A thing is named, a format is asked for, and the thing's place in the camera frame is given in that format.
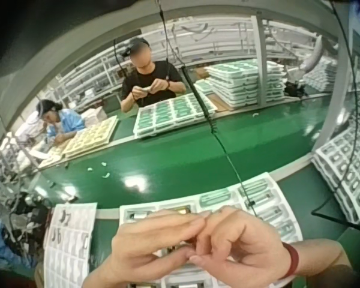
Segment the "man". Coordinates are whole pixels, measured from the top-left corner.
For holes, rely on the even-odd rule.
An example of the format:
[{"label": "man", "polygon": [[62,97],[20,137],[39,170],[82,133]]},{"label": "man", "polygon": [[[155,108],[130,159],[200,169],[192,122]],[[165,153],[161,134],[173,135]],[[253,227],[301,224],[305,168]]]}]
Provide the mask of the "man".
[{"label": "man", "polygon": [[122,84],[123,112],[130,111],[135,103],[145,107],[185,92],[181,76],[171,63],[152,62],[151,48],[145,39],[132,39],[123,56],[129,56],[136,66],[136,70]]}]

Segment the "woman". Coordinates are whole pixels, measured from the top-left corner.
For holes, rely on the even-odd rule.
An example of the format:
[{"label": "woman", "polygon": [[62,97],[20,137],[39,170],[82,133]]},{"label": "woman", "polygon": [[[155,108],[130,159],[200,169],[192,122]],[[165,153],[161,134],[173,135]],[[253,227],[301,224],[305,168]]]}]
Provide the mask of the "woman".
[{"label": "woman", "polygon": [[62,104],[44,99],[37,104],[36,110],[47,125],[48,138],[55,144],[73,138],[77,131],[85,128],[81,116],[73,110],[63,109]]}]

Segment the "workbench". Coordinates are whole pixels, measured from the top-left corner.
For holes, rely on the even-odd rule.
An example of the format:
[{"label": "workbench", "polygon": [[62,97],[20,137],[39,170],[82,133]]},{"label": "workbench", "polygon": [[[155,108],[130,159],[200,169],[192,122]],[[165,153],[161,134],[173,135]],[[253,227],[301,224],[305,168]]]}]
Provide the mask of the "workbench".
[{"label": "workbench", "polygon": [[[315,98],[263,109],[256,117],[253,113],[238,113],[216,119],[217,133],[241,179],[274,171],[308,154],[325,119],[329,101],[329,97]],[[63,202],[61,194],[65,190],[78,197],[75,203],[97,202],[98,209],[107,209],[199,194],[238,182],[208,123],[132,140],[135,119],[135,116],[125,118],[118,124],[111,139],[118,141],[118,145],[71,160],[68,167],[48,168],[34,185],[55,203]],[[146,188],[139,191],[137,187],[127,187],[124,180],[130,176],[145,179]],[[50,181],[56,183],[52,188]],[[312,165],[278,184],[305,239],[338,239],[346,231],[344,226],[310,215],[331,193]],[[335,202],[326,205],[322,212],[344,217]],[[92,268],[109,255],[117,228],[117,220],[96,220]],[[346,233],[357,233],[348,230]]]}]

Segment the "black cap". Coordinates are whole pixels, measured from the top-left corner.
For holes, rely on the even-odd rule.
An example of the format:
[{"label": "black cap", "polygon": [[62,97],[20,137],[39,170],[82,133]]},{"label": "black cap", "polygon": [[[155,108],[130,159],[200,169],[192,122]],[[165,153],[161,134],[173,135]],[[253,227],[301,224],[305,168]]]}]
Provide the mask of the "black cap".
[{"label": "black cap", "polygon": [[133,53],[136,53],[140,50],[142,44],[146,44],[149,47],[148,41],[146,41],[144,38],[133,38],[130,40],[130,42],[127,44],[127,48],[123,52],[123,57],[128,57]]}]

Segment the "worker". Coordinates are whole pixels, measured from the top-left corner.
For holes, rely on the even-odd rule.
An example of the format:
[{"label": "worker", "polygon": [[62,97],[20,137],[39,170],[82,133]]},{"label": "worker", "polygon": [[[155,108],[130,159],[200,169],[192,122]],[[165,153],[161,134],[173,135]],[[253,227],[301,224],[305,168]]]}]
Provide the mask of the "worker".
[{"label": "worker", "polygon": [[44,121],[49,140],[56,145],[73,138],[85,128],[81,116],[71,109],[63,109],[62,104],[44,99],[37,104],[36,110]]},{"label": "worker", "polygon": [[[195,248],[185,245],[164,257],[153,254],[189,239],[196,239]],[[149,283],[188,261],[234,288],[268,287],[289,276],[307,277],[308,287],[354,287],[355,274],[339,243],[284,244],[273,226],[231,206],[213,214],[159,211],[122,225],[111,246],[111,255],[88,275],[83,288]]]},{"label": "worker", "polygon": [[130,111],[135,103],[139,107],[145,107],[175,98],[176,93],[185,92],[186,88],[181,76],[171,63],[152,62],[151,48],[145,39],[132,39],[123,56],[129,56],[136,67],[122,84],[121,110],[123,112]]}]

